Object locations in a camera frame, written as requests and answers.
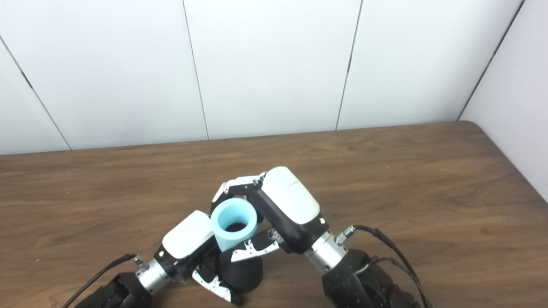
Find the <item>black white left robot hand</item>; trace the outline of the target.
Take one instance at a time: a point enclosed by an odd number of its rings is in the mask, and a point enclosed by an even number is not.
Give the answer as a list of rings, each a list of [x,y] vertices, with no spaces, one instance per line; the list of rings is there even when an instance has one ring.
[[[219,253],[217,240],[208,214],[196,210],[164,235],[162,243],[149,262],[152,275],[147,290],[157,293],[170,282],[185,284],[195,280],[223,300],[241,307],[243,298],[219,275],[204,264]]]

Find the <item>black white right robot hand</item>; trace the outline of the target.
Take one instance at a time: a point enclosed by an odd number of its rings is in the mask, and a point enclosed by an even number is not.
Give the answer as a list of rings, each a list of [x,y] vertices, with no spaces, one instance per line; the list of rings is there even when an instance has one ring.
[[[277,249],[309,257],[329,235],[319,203],[286,166],[223,183],[211,209],[238,195],[253,206],[257,222],[266,220],[271,227],[221,253],[220,261],[240,262]]]

